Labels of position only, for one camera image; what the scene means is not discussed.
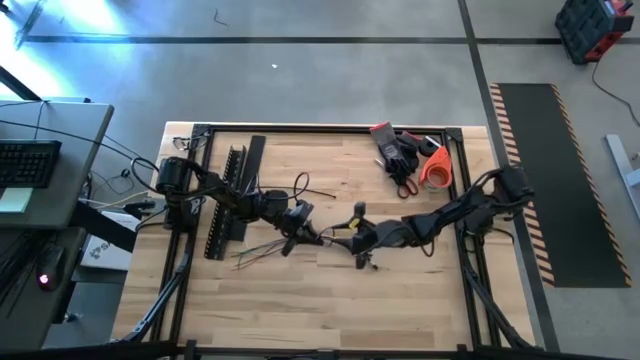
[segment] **orange and black striped tape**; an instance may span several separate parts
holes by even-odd
[[[504,106],[504,100],[500,87],[497,84],[491,84],[491,99],[493,99],[493,105],[498,117],[498,125],[500,126],[500,132],[502,133],[502,139],[507,150],[507,157],[509,163],[512,165],[520,165],[520,153],[518,152],[518,145],[516,139],[513,136],[511,130],[511,123],[509,122],[509,114]],[[524,219],[529,231],[529,238],[533,245],[533,252],[535,253],[536,263],[538,264],[538,271],[544,284],[554,286],[555,278],[553,277],[553,268],[551,262],[549,262],[549,254],[547,253],[547,246],[542,236],[542,230],[540,230],[540,223],[538,222],[538,215],[533,201],[530,201],[524,208]]]
[[[556,96],[556,100],[558,100],[558,105],[560,107],[560,112],[562,113],[562,117],[564,117],[564,121],[567,124],[567,129],[569,130],[569,135],[571,136],[571,141],[573,141],[573,145],[576,147],[576,152],[578,154],[578,158],[580,159],[580,164],[582,165],[582,169],[584,170],[584,174],[587,177],[587,181],[589,182],[589,187],[591,187],[591,192],[593,193],[593,197],[598,204],[598,209],[600,210],[600,215],[602,216],[602,220],[604,221],[604,226],[607,228],[607,232],[609,233],[609,240],[611,240],[611,244],[613,245],[613,251],[616,253],[616,257],[618,258],[618,263],[620,264],[620,269],[624,273],[624,280],[628,286],[632,285],[631,275],[629,274],[629,269],[627,265],[624,263],[624,258],[622,256],[622,251],[620,250],[620,245],[616,241],[616,236],[613,233],[613,229],[611,228],[611,223],[609,222],[609,218],[607,217],[607,212],[604,209],[604,205],[602,205],[602,201],[600,200],[600,196],[598,195],[598,191],[596,189],[596,185],[593,181],[593,177],[591,177],[591,172],[589,168],[587,168],[587,163],[584,160],[584,155],[582,154],[582,147],[578,143],[578,139],[576,138],[573,126],[571,125],[571,120],[569,119],[569,112],[567,108],[564,106],[562,99],[560,98],[560,92],[555,85],[551,85],[551,89]]]

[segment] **black floor mat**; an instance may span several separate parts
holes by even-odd
[[[494,84],[491,96],[509,161],[522,164],[535,190],[524,215],[544,283],[631,286],[556,87]]]

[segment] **scissors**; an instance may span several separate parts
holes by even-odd
[[[382,161],[378,159],[373,160],[376,162],[376,164],[384,169],[384,164],[382,163]],[[398,191],[396,192],[396,194],[400,199],[407,199],[409,196],[416,196],[418,195],[418,185],[416,185],[416,183],[411,180],[411,178],[407,178],[407,181],[404,184],[398,185]]]

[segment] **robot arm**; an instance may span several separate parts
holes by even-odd
[[[198,179],[201,190],[180,192],[182,180],[188,171]],[[494,191],[487,195],[483,186],[493,180]],[[165,228],[188,231],[193,224],[191,202],[196,196],[209,196],[225,205],[233,216],[244,222],[262,219],[280,230],[288,241],[282,249],[289,255],[296,245],[323,245],[319,234],[309,219],[313,205],[298,200],[289,208],[290,197],[281,190],[265,193],[252,187],[243,193],[233,189],[218,174],[202,169],[197,163],[171,157],[163,160],[156,183],[156,190],[164,194],[169,211]],[[504,166],[482,175],[462,196],[432,213],[405,216],[400,221],[387,220],[374,224],[364,218],[365,204],[358,203],[354,215],[345,223],[330,229],[353,228],[356,234],[351,239],[334,239],[356,257],[356,268],[361,269],[371,258],[371,251],[380,247],[423,247],[433,242],[442,229],[454,222],[464,220],[473,233],[482,233],[491,227],[493,217],[499,214],[515,214],[533,197],[524,170],[521,167]]]

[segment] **keyboard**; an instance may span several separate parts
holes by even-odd
[[[56,140],[0,140],[0,188],[46,188],[61,145]]]

